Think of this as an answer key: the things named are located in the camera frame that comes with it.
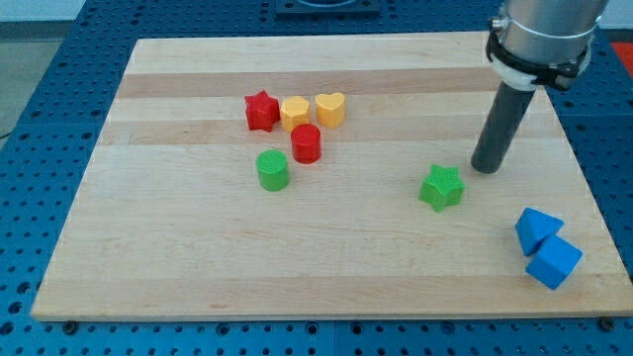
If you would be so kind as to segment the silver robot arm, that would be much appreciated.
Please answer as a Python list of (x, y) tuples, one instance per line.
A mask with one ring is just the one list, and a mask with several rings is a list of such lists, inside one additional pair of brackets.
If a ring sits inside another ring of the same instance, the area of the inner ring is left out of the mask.
[(587, 69), (607, 0), (505, 0), (489, 20), (493, 70), (518, 91), (567, 91)]

